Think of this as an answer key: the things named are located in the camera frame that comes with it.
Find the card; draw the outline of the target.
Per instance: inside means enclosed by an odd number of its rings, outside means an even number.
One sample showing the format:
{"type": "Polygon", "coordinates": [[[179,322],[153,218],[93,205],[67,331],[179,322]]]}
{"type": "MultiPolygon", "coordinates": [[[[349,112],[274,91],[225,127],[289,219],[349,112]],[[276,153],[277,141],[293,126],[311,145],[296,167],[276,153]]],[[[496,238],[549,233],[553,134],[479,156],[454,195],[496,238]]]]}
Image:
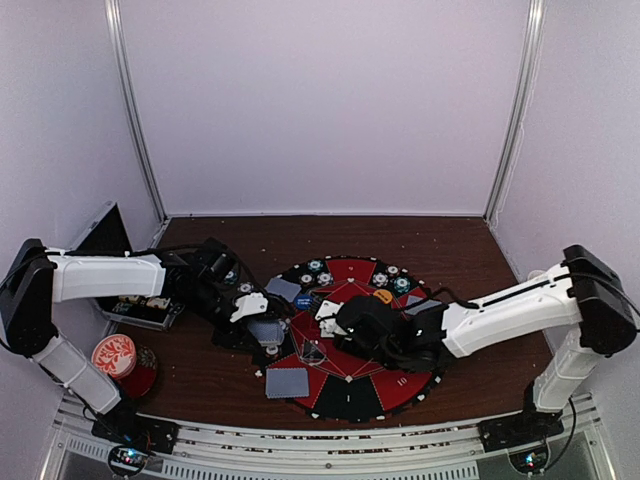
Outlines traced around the card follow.
{"type": "Polygon", "coordinates": [[[406,304],[404,306],[405,310],[410,310],[412,308],[416,308],[419,305],[424,304],[426,301],[425,297],[418,297],[415,295],[408,295],[406,299],[406,304]]]}
{"type": "Polygon", "coordinates": [[[274,368],[266,372],[265,394],[269,399],[306,398],[310,394],[305,368],[274,368]]]}
{"type": "Polygon", "coordinates": [[[287,302],[292,302],[301,291],[298,283],[292,283],[283,278],[274,277],[269,280],[265,290],[272,295],[284,298],[287,302]]]}

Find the white grey chip stack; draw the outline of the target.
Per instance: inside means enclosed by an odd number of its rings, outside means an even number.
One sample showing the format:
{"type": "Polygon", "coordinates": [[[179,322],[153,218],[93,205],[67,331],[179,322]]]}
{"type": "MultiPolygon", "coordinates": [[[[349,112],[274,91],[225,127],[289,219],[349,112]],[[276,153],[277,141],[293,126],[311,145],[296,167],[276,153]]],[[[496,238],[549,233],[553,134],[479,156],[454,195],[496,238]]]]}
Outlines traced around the white grey chip stack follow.
{"type": "Polygon", "coordinates": [[[249,282],[241,283],[238,285],[237,290],[242,294],[251,293],[253,291],[253,285],[249,282]]]}

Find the orange big blind button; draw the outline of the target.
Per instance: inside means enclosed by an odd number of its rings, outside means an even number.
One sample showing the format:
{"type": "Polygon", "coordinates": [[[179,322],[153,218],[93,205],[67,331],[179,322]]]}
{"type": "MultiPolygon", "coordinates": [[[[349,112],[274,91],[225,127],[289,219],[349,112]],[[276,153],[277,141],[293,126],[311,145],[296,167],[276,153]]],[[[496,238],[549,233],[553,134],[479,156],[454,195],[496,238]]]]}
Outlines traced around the orange big blind button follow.
{"type": "Polygon", "coordinates": [[[386,289],[377,289],[373,293],[373,295],[379,300],[381,300],[384,304],[391,304],[394,299],[393,294],[386,289]]]}

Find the green chips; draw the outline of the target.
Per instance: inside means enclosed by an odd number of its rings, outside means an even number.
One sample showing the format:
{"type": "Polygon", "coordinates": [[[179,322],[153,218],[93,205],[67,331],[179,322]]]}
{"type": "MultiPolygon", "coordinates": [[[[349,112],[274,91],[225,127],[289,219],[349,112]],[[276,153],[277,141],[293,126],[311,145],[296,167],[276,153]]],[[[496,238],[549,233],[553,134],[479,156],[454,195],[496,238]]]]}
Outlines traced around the green chips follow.
{"type": "Polygon", "coordinates": [[[324,262],[323,262],[322,260],[319,260],[319,259],[313,259],[313,260],[310,260],[310,261],[307,263],[307,268],[308,268],[308,270],[309,270],[309,271],[311,271],[311,272],[319,272],[319,271],[322,271],[322,270],[323,270],[323,268],[324,268],[324,262]]]}
{"type": "Polygon", "coordinates": [[[397,277],[393,281],[393,288],[398,295],[404,295],[411,289],[411,281],[406,277],[397,277]]]}

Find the white chips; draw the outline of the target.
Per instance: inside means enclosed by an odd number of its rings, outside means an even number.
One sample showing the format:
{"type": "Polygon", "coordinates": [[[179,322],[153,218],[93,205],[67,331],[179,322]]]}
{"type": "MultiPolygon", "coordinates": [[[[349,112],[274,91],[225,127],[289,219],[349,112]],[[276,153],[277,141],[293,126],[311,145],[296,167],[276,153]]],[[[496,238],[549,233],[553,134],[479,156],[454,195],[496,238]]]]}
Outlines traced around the white chips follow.
{"type": "Polygon", "coordinates": [[[371,283],[376,287],[384,287],[388,284],[389,277],[382,272],[375,273],[371,279],[371,283]]]}
{"type": "Polygon", "coordinates": [[[318,274],[316,281],[320,286],[326,286],[333,282],[333,276],[329,272],[321,272],[318,274]]]}

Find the blue playing card deck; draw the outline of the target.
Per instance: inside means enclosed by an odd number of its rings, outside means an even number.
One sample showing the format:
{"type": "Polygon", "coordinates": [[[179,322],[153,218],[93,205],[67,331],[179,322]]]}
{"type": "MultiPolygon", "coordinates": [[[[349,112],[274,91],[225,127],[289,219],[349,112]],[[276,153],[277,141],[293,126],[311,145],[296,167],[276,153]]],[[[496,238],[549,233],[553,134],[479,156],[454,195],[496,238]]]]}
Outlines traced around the blue playing card deck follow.
{"type": "Polygon", "coordinates": [[[251,320],[249,332],[263,348],[280,346],[286,334],[286,323],[281,320],[251,320]]]}

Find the red black chips seat three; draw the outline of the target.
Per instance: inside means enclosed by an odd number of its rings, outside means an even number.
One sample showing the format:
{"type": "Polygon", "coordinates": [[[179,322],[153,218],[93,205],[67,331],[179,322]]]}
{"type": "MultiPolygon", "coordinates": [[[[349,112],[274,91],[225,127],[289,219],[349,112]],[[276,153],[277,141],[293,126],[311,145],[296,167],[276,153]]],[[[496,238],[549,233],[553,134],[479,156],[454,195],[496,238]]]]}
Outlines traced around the red black chips seat three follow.
{"type": "Polygon", "coordinates": [[[281,355],[282,350],[281,350],[280,346],[272,345],[272,346],[265,347],[264,348],[264,352],[265,352],[265,355],[268,358],[275,359],[275,358],[278,358],[281,355]]]}

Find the blue small blind button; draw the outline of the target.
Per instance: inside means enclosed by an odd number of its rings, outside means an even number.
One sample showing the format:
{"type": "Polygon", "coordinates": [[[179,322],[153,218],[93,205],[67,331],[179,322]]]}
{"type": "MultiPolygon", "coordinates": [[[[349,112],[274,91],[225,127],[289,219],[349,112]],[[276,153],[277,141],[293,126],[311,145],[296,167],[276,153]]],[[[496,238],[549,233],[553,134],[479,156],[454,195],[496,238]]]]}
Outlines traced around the blue small blind button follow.
{"type": "Polygon", "coordinates": [[[298,310],[309,310],[313,304],[313,297],[306,294],[298,295],[294,299],[293,304],[298,310]]]}

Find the red black chips seat five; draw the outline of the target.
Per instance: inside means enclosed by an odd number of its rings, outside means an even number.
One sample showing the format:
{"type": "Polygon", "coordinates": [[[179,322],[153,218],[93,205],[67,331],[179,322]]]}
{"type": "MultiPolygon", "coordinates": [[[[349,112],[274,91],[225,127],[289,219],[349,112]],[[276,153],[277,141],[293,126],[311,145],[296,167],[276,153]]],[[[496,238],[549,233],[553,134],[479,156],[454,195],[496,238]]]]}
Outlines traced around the red black chips seat five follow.
{"type": "Polygon", "coordinates": [[[299,278],[301,285],[311,285],[314,283],[314,276],[308,273],[302,274],[299,278]]]}

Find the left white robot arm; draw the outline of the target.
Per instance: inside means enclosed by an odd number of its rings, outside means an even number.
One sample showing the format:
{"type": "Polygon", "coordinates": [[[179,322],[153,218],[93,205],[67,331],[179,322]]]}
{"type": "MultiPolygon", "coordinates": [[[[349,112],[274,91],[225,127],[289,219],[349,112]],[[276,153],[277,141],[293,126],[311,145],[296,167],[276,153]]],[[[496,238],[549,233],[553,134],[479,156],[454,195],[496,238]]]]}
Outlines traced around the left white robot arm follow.
{"type": "Polygon", "coordinates": [[[292,315],[290,303],[256,279],[250,281],[252,291],[228,297],[223,283],[234,270],[252,274],[233,250],[213,238],[132,252],[62,250],[28,239],[1,282],[1,344],[60,380],[104,418],[121,443],[133,444],[144,433],[133,401],[61,333],[53,322],[54,305],[118,296],[169,298],[233,340],[247,334],[252,320],[292,315]]]}

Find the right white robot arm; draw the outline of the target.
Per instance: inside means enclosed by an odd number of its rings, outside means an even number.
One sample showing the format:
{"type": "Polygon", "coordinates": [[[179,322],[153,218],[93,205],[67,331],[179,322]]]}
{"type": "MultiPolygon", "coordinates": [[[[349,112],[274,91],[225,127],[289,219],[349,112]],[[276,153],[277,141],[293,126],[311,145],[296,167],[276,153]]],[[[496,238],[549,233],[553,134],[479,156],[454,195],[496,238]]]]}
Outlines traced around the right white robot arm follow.
{"type": "Polygon", "coordinates": [[[535,440],[551,424],[598,363],[636,339],[638,308],[620,278],[581,245],[564,249],[562,262],[514,287],[451,303],[425,299],[394,307],[356,296],[316,319],[337,348],[389,370],[435,371],[491,345],[548,328],[568,332],[551,363],[529,387],[525,410],[513,419],[519,440],[535,440]]]}

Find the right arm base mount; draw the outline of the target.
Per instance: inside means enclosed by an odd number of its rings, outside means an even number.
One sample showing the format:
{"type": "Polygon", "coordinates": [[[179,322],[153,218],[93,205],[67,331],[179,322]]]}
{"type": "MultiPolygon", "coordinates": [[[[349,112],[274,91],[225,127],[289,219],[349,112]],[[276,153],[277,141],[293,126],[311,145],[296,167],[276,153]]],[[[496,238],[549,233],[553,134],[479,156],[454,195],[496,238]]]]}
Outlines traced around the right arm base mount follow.
{"type": "Polygon", "coordinates": [[[481,421],[478,431],[483,449],[489,453],[540,442],[563,433],[564,426],[554,416],[529,418],[515,414],[481,421]]]}

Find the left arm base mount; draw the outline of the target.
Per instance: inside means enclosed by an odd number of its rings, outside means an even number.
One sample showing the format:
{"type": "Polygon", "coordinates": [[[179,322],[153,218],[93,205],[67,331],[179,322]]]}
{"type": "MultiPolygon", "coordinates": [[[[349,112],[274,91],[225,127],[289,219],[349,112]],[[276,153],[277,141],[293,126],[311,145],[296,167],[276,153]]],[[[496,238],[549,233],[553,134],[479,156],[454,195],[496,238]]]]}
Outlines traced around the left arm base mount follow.
{"type": "Polygon", "coordinates": [[[121,400],[107,413],[97,414],[91,433],[144,452],[171,454],[179,426],[172,421],[141,416],[132,401],[121,400]]]}

